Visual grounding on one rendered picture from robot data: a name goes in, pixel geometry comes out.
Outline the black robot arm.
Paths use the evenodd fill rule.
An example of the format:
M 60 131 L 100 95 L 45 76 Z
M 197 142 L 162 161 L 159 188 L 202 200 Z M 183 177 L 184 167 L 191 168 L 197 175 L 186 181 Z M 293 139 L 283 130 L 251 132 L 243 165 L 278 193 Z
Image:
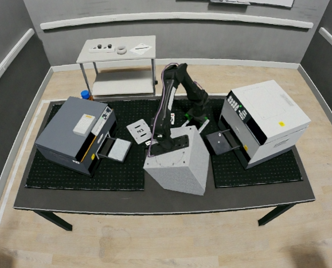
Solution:
M 201 116 L 205 113 L 205 108 L 209 104 L 208 93 L 204 89 L 200 89 L 187 72 L 187 63 L 169 65 L 163 73 L 163 82 L 165 85 L 165 92 L 163 95 L 163 89 L 161 99 L 157 112 L 152 117 L 150 132 L 153 133 L 153 126 L 156 115 L 160 110 L 154 129 L 153 139 L 156 139 L 158 143 L 152 144 L 150 148 L 150 156 L 158 156 L 164 153 L 176 151 L 189 146 L 188 135 L 183 135 L 175 138 L 171 138 L 171 109 L 173 106 L 174 96 L 178 85 L 180 83 L 185 88 L 187 98 L 190 102 L 194 102 L 194 110 L 201 111 Z M 173 70 L 172 70 L 173 69 Z M 199 101 L 199 102 L 196 102 Z

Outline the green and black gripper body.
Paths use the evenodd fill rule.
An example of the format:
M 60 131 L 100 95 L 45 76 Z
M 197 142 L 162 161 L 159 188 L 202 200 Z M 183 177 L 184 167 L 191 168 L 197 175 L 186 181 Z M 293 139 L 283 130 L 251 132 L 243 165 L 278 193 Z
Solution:
M 194 110 L 194 108 L 190 109 L 188 112 L 187 112 L 188 115 L 191 115 L 193 116 L 193 120 L 201 123 L 201 124 L 204 124 L 204 122 L 206 122 L 206 119 L 204 117 L 206 117 L 206 114 L 204 113 L 202 116 L 202 110 L 201 111 L 196 111 Z

